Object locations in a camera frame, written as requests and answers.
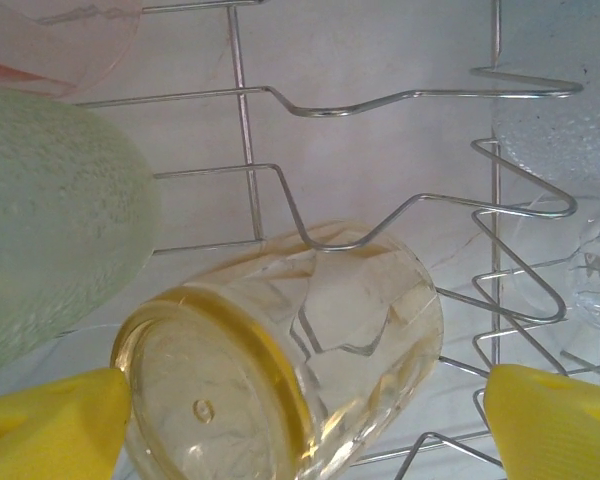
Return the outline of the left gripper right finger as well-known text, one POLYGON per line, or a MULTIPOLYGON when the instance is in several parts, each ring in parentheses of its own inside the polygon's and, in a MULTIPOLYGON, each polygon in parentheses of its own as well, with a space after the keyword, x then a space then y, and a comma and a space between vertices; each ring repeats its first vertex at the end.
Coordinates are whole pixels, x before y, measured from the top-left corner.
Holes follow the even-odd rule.
POLYGON ((599 385, 501 364, 484 408, 509 479, 600 479, 599 385))

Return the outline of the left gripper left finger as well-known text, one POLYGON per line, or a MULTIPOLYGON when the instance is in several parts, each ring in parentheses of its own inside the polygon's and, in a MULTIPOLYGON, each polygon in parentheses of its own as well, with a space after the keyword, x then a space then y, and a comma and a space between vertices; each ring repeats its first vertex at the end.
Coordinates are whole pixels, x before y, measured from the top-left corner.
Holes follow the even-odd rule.
POLYGON ((2 395, 0 479, 110 479, 129 418, 115 368, 2 395))

